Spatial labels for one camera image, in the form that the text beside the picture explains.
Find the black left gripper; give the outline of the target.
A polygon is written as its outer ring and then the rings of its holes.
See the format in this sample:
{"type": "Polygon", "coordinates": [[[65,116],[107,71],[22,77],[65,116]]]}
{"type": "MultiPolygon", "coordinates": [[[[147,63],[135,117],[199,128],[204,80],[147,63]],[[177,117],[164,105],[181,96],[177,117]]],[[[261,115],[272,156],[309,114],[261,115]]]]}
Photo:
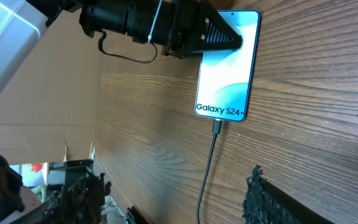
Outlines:
{"type": "Polygon", "coordinates": [[[163,18],[168,21],[164,56],[185,59],[241,47],[242,37],[207,0],[163,1],[163,18]]]}

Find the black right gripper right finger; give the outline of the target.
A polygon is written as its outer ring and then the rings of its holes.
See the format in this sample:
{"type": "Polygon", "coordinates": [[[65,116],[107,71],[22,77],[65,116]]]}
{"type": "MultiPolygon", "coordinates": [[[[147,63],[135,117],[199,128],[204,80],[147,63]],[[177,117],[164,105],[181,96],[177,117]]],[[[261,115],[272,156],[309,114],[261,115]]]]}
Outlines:
{"type": "Polygon", "coordinates": [[[246,179],[247,192],[243,201],[246,224],[333,224],[262,177],[256,165],[246,179]]]}

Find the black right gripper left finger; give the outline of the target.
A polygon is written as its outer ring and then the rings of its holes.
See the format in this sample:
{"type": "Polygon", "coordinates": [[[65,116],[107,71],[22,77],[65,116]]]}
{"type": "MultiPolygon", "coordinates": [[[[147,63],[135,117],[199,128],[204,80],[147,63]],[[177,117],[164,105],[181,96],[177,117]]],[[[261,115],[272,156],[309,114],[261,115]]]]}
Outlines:
{"type": "Polygon", "coordinates": [[[71,187],[63,187],[40,208],[20,219],[21,224],[91,224],[101,221],[105,196],[111,192],[104,173],[87,173],[71,187]]]}

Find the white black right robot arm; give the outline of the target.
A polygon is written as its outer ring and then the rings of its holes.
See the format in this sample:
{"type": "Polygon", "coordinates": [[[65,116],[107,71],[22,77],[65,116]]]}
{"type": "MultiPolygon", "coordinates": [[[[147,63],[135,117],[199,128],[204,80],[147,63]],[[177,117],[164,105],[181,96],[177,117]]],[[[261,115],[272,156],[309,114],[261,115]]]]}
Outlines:
{"type": "MultiPolygon", "coordinates": [[[[89,163],[83,161],[83,176],[68,186],[54,185],[46,202],[26,212],[28,205],[21,197],[22,177],[0,155],[0,223],[14,212],[19,217],[13,223],[101,223],[111,182],[105,181],[104,174],[92,173],[89,163]]],[[[261,167],[255,166],[246,180],[248,189],[242,204],[246,223],[328,223],[328,219],[281,191],[262,174],[261,167]]]]}

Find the Samsung Galaxy smartphone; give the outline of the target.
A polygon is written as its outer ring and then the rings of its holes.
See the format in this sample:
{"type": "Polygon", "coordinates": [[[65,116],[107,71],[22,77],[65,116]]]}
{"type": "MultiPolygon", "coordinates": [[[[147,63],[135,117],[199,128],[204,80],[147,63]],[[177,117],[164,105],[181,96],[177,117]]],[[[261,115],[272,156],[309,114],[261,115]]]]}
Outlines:
{"type": "Polygon", "coordinates": [[[195,114],[241,122],[247,116],[261,15],[256,10],[220,10],[242,37],[238,50],[206,52],[200,63],[195,114]]]}

